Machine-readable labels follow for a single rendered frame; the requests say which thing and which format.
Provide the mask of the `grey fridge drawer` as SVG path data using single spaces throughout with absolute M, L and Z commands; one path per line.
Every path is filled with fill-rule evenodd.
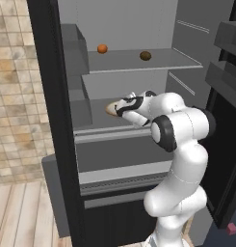
M 76 145 L 81 184 L 167 172 L 172 153 L 149 136 Z

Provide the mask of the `black fridge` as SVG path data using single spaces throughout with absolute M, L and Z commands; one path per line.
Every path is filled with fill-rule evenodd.
M 39 59 L 40 76 L 53 137 L 54 153 L 42 160 L 49 195 L 61 237 L 73 247 L 92 247 L 105 241 L 117 247 L 145 237 L 154 227 L 135 194 L 165 178 L 144 175 L 81 184 L 73 123 L 88 119 L 90 99 L 84 69 L 66 71 L 66 28 L 60 22 L 58 0 L 27 0 Z

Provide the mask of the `black fridge door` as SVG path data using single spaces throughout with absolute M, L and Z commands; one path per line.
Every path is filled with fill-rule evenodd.
M 228 21 L 236 21 L 236 0 Z M 236 67 L 236 56 L 220 50 L 217 62 Z M 225 229 L 236 210 L 236 108 L 211 87 L 206 109 L 216 119 L 216 131 L 202 142 L 209 153 L 209 162 L 201 185 L 213 221 L 218 228 Z

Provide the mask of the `grey fridge shelf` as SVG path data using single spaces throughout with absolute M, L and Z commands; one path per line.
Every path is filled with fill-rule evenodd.
M 202 64 L 174 49 L 150 49 L 151 59 L 140 58 L 141 50 L 114 50 L 105 54 L 89 51 L 90 74 L 163 69 L 201 69 Z
M 150 126 L 153 120 L 167 115 L 171 108 L 164 102 L 165 94 L 159 96 L 136 96 L 134 110 L 125 111 L 121 117 L 111 116 L 105 108 L 117 98 L 96 99 L 91 101 L 91 122 L 74 127 L 76 145 L 106 142 L 146 141 L 151 137 Z

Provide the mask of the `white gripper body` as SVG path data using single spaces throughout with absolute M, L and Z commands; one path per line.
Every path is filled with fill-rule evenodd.
M 134 110 L 136 108 L 137 98 L 134 93 L 129 94 L 128 96 L 121 98 L 118 102 L 115 103 L 115 110 L 119 117 L 125 111 Z

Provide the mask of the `grey door bin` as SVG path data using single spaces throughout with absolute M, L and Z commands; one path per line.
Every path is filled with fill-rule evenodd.
M 220 23 L 214 45 L 236 56 L 236 21 Z
M 228 62 L 211 63 L 205 81 L 236 108 L 236 67 Z

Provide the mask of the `tan bowl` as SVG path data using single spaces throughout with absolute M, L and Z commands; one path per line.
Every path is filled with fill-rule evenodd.
M 111 102 L 110 104 L 108 104 L 105 108 L 105 112 L 111 116 L 117 116 L 117 108 L 118 103 L 117 102 Z

